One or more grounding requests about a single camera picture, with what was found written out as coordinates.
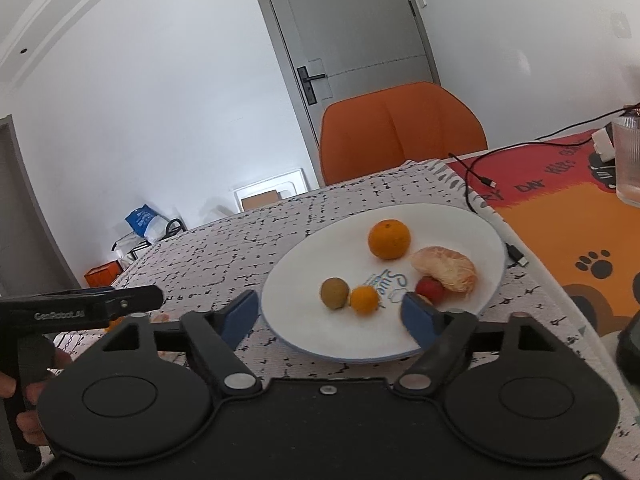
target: paw print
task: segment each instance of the paw print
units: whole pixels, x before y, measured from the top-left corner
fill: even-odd
[[[590,270],[594,278],[604,280],[613,272],[613,265],[611,265],[609,260],[603,260],[601,256],[609,258],[611,253],[605,250],[600,251],[600,254],[591,251],[588,257],[580,256],[580,261],[577,262],[575,266],[580,270]]]

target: white wall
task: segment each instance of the white wall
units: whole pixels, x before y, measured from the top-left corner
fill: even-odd
[[[428,0],[421,12],[442,85],[491,146],[640,102],[640,0]]]
[[[193,228],[231,190],[302,167],[317,186],[257,0],[103,0],[16,94],[20,149],[77,276],[147,202]]]

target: black cable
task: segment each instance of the black cable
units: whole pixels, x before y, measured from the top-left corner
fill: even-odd
[[[510,150],[511,148],[519,148],[520,146],[528,146],[530,144],[535,144],[537,146],[559,146],[560,148],[570,148],[572,146],[584,146],[585,144],[588,144],[589,142],[591,142],[591,137],[589,137],[588,139],[585,139],[585,140],[583,140],[581,142],[574,142],[574,143],[571,143],[571,144],[561,144],[559,142],[539,142],[537,140],[529,140],[527,142],[519,142],[517,144],[512,144],[511,146],[503,146],[502,148],[496,148],[495,150],[491,150],[490,152],[486,152],[486,153],[483,153],[482,155],[479,155],[478,157],[476,157],[475,160],[473,160],[471,162],[470,166],[467,166],[467,170],[465,171],[465,201],[466,201],[466,206],[469,208],[469,210],[472,213],[478,214],[478,212],[471,205],[471,200],[469,200],[469,174],[471,173],[471,171],[474,170],[474,167],[476,166],[476,164],[478,162],[480,162],[484,158],[488,157],[489,155],[493,155],[494,153],[498,153],[498,152],[503,152],[505,150]]]
[[[455,158],[460,164],[462,164],[462,166],[469,172],[471,173],[474,177],[476,177],[480,182],[482,182],[485,186],[488,187],[496,187],[497,184],[491,180],[490,178],[487,178],[485,176],[482,175],[478,175],[474,170],[472,170],[470,167],[468,167],[468,165],[465,163],[464,160],[462,160],[461,158],[459,158],[458,156],[455,156],[453,153],[449,152],[449,156],[452,158]]]
[[[627,112],[629,110],[635,110],[636,108],[640,107],[640,103],[637,103],[635,105],[630,105],[630,106],[623,106],[622,108],[618,108],[617,110],[613,110],[612,112],[608,112],[606,114],[602,114],[600,116],[594,117],[593,119],[589,119],[588,121],[583,121],[581,123],[575,123],[572,124],[571,126],[567,126],[565,128],[562,128],[561,130],[558,130],[556,132],[553,132],[552,134],[548,134],[548,135],[543,135],[541,137],[537,137],[535,140],[542,140],[542,139],[548,139],[549,137],[553,137],[554,135],[559,135],[567,130],[570,130],[571,128],[577,128],[578,126],[584,126],[585,124],[589,124],[589,123],[594,123],[595,121],[599,121],[600,119],[604,119],[607,116],[613,115],[613,114],[617,114],[619,112]]]
[[[458,156],[454,155],[453,153],[449,153],[449,156],[451,156],[452,158],[454,158],[455,160],[457,160],[460,164],[462,164],[462,166],[465,168],[465,201],[466,201],[466,206],[469,208],[469,211],[471,211],[472,213],[478,214],[478,212],[474,209],[474,207],[471,205],[471,200],[469,199],[469,175],[472,174],[474,177],[476,177],[480,182],[482,182],[483,184],[485,184],[486,186],[491,186],[491,187],[495,187],[495,182],[493,180],[491,180],[490,178],[487,178],[485,176],[479,175],[474,171],[474,168],[476,166],[476,164],[478,162],[480,162],[481,160],[483,160],[484,158],[487,158],[490,155],[494,155],[495,153],[499,153],[499,152],[503,152],[505,150],[510,150],[511,148],[517,148],[519,146],[528,146],[530,144],[537,144],[539,146],[557,146],[560,148],[570,148],[570,147],[579,147],[579,146],[584,146],[585,144],[588,144],[589,142],[591,142],[591,137],[588,137],[587,139],[581,141],[581,142],[572,142],[571,144],[562,144],[560,142],[549,142],[549,141],[545,141],[545,142],[540,142],[542,139],[548,139],[549,137],[553,137],[556,135],[559,135],[567,130],[570,130],[571,128],[576,128],[578,126],[584,126],[585,124],[589,124],[589,123],[593,123],[595,121],[599,121],[600,119],[604,119],[607,116],[613,115],[613,114],[617,114],[619,112],[626,112],[628,110],[635,110],[636,108],[640,107],[640,103],[632,105],[632,106],[625,106],[622,108],[618,108],[617,110],[613,110],[612,112],[609,112],[607,114],[603,114],[600,115],[598,117],[594,117],[593,119],[589,119],[588,121],[582,121],[580,123],[575,123],[575,124],[571,124],[570,126],[567,126],[565,128],[562,128],[561,130],[558,130],[556,132],[553,132],[552,134],[548,134],[548,135],[544,135],[541,137],[537,137],[535,140],[530,140],[527,142],[518,142],[516,144],[511,144],[510,146],[503,146],[501,148],[496,148],[495,150],[490,150],[486,153],[483,153],[482,155],[477,156],[472,162],[471,165],[467,165],[465,162],[462,161],[462,159],[460,159]],[[524,254],[515,246],[511,245],[511,244],[505,244],[507,247],[507,253],[510,256],[510,258],[516,262],[517,264],[519,264],[522,267],[525,267],[526,265],[529,264],[529,261],[526,259],[526,257],[524,256]]]

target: orange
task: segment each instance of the orange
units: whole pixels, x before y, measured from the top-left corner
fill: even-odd
[[[410,244],[409,228],[399,220],[383,220],[369,231],[369,250],[381,260],[402,258]]]
[[[378,293],[370,285],[357,286],[351,291],[349,304],[358,314],[372,314],[378,309]]]
[[[109,322],[109,326],[107,328],[104,329],[105,332],[111,332],[111,330],[113,330],[114,328],[116,328],[120,323],[122,323],[122,321],[125,319],[125,317],[119,317],[118,319],[114,320],[114,321],[110,321]]]

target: human hand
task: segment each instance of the human hand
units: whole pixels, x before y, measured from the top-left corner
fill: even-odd
[[[71,363],[72,359],[69,354],[63,352],[59,348],[56,348],[56,354],[54,356],[54,366],[58,370],[62,370]],[[46,381],[41,383],[29,384],[25,388],[25,394],[27,400],[34,406],[38,403],[38,398],[46,386]],[[15,379],[0,372],[0,397],[3,399],[9,399],[15,394],[16,382]],[[38,421],[38,414],[35,410],[30,412],[19,413],[16,418],[18,428],[22,431],[22,436],[25,441],[34,446],[46,446],[47,439],[42,432],[40,422]]]

